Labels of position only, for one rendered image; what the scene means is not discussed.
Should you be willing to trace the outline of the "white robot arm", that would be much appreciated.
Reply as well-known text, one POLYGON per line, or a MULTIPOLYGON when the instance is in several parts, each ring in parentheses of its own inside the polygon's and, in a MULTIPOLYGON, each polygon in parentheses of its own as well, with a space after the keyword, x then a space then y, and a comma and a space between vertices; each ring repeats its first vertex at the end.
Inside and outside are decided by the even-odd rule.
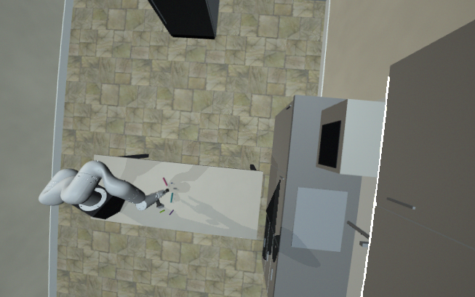
POLYGON ((155 193, 145 195, 143 191, 139 191, 131 183, 113 176, 104 163, 96 160, 87 162, 80 171, 63 169, 57 172, 40 193, 39 201, 43 205, 54 206, 66 202, 72 205, 79 204, 82 210, 96 210, 107 199, 106 191, 96 188, 101 179, 103 179, 105 190, 109 194, 136 204, 138 210, 145 210, 155 202, 157 208, 164 207, 160 203, 158 195, 155 193))

